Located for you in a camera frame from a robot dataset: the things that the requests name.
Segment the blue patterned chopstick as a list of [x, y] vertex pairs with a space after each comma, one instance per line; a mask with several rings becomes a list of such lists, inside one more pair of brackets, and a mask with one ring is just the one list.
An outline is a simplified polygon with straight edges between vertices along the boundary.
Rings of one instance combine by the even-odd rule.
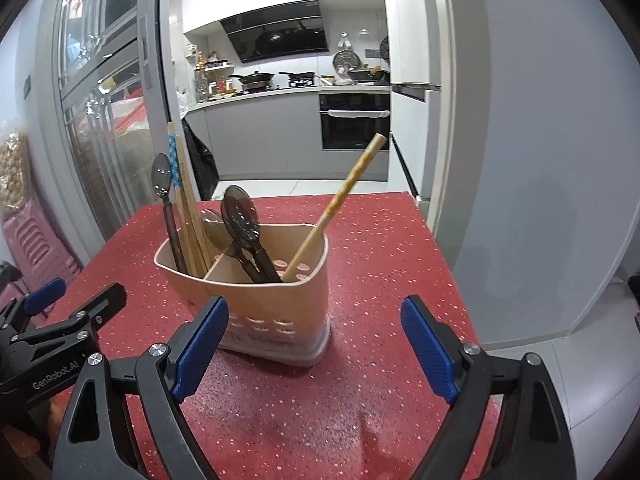
[[171, 170], [171, 181], [175, 189], [176, 204], [178, 207], [178, 215], [180, 218], [181, 231], [180, 242], [183, 251], [184, 258], [186, 258], [186, 267], [191, 276], [196, 278], [198, 276], [198, 258], [196, 258], [194, 252], [194, 237], [192, 226], [189, 218], [189, 214], [186, 212], [186, 203], [184, 202], [184, 195], [181, 187], [180, 170], [177, 156], [176, 134], [174, 124], [170, 122], [167, 125], [168, 130], [168, 158]]

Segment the stacked pink plastic stools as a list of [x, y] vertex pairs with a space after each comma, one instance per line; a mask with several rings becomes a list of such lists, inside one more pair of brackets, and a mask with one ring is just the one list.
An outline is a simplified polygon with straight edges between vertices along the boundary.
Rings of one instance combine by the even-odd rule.
[[55, 234], [35, 200], [20, 209], [1, 205], [1, 229], [14, 263], [20, 271], [17, 282], [1, 279], [1, 305], [62, 278], [70, 283], [78, 277], [79, 263]]

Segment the plain wooden chopstick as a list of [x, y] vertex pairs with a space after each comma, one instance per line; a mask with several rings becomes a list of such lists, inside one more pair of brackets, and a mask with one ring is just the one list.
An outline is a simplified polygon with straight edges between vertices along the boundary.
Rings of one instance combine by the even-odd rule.
[[186, 157], [184, 143], [181, 140], [181, 136], [178, 136], [176, 133], [176, 128], [175, 134], [181, 187], [184, 195], [184, 202], [186, 203], [186, 212], [189, 214], [192, 226], [194, 252], [196, 258], [198, 258], [198, 265], [200, 266], [200, 270], [198, 270], [198, 276], [196, 278], [205, 278], [205, 275], [213, 266], [212, 254], [210, 253], [208, 241], [206, 240], [202, 229], [200, 212], [198, 211], [198, 206], [196, 206], [195, 195], [190, 178], [189, 159]]

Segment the pink utensil holder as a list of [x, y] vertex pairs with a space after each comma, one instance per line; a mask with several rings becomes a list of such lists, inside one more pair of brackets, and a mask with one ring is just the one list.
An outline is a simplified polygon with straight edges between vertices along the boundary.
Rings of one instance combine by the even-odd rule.
[[299, 263], [294, 281], [255, 284], [235, 259], [215, 252], [202, 278], [181, 274], [167, 240], [154, 255], [190, 315], [211, 296], [229, 307], [229, 323], [220, 346], [270, 361], [311, 367], [320, 362], [330, 338], [328, 258], [330, 244], [319, 238]]

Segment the bag of round snacks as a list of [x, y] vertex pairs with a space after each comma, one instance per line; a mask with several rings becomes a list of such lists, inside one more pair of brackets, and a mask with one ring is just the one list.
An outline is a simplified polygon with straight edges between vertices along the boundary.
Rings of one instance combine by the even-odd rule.
[[1, 218], [17, 214], [32, 198], [26, 136], [19, 131], [1, 137]]

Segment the black garbage bag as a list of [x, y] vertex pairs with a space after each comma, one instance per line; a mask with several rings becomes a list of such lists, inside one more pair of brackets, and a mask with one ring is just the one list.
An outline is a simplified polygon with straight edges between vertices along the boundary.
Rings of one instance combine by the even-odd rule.
[[209, 151], [209, 148], [195, 135], [184, 118], [181, 119], [181, 123], [201, 200], [210, 200], [220, 181], [214, 156]]

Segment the yellow patterned chopstick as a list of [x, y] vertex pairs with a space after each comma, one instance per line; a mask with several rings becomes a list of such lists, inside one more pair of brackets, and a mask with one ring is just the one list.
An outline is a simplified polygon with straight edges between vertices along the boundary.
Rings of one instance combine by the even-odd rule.
[[334, 194], [332, 200], [330, 200], [329, 205], [326, 206], [326, 209], [322, 212], [317, 223], [311, 229], [307, 237], [304, 239], [303, 243], [297, 249], [297, 252], [293, 256], [293, 258], [288, 263], [284, 274], [282, 275], [282, 281], [289, 282], [295, 278], [295, 274], [297, 272], [297, 267], [299, 263], [302, 262], [303, 258], [308, 252], [308, 249], [323, 235], [324, 230], [329, 225], [337, 211], [341, 208], [346, 200], [346, 197], [349, 196], [349, 193], [352, 192], [355, 184], [360, 180], [361, 176], [370, 166], [370, 163], [373, 159], [375, 159], [376, 154], [380, 151], [380, 149], [387, 142], [385, 136], [377, 133], [367, 148], [364, 150], [362, 155], [357, 160], [356, 164], [352, 167], [352, 170], [349, 171], [349, 174], [345, 181], [343, 182], [341, 188]]

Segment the grey kitchen cabinets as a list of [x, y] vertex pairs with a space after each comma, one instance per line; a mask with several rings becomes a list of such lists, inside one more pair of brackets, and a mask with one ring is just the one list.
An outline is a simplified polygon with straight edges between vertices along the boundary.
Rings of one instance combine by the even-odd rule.
[[366, 96], [390, 102], [386, 87], [271, 90], [194, 105], [186, 123], [212, 153], [222, 180], [338, 180], [370, 140], [356, 148], [323, 145], [321, 99]]

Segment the built-in black oven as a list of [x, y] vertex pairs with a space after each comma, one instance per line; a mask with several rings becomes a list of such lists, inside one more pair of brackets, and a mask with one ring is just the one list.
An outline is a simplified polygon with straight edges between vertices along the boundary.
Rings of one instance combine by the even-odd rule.
[[363, 150], [376, 134], [390, 137], [388, 93], [322, 94], [319, 108], [325, 150]]

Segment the white refrigerator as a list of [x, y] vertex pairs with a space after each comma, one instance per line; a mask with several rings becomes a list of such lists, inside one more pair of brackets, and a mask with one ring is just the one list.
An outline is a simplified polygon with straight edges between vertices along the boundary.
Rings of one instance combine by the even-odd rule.
[[390, 187], [403, 188], [421, 214], [432, 201], [447, 70], [446, 0], [385, 0], [390, 45]]

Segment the glass display cabinet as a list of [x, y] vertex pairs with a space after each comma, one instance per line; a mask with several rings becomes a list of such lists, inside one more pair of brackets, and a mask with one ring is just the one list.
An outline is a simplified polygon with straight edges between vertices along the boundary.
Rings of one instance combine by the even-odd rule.
[[58, 122], [93, 245], [159, 201], [153, 160], [180, 122], [168, 18], [169, 0], [55, 0]]

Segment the black wok on stove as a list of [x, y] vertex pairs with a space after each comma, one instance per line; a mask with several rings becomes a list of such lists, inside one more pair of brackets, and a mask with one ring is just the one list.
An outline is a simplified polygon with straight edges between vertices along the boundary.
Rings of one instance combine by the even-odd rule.
[[269, 89], [274, 75], [272, 73], [254, 72], [247, 75], [232, 74], [230, 78], [237, 79], [242, 90], [245, 92], [255, 92]]

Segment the black range hood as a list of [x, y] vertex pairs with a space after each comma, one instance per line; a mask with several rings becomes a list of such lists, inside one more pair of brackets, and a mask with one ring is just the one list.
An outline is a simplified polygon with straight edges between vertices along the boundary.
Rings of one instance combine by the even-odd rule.
[[266, 6], [220, 24], [242, 63], [329, 51], [318, 0]]

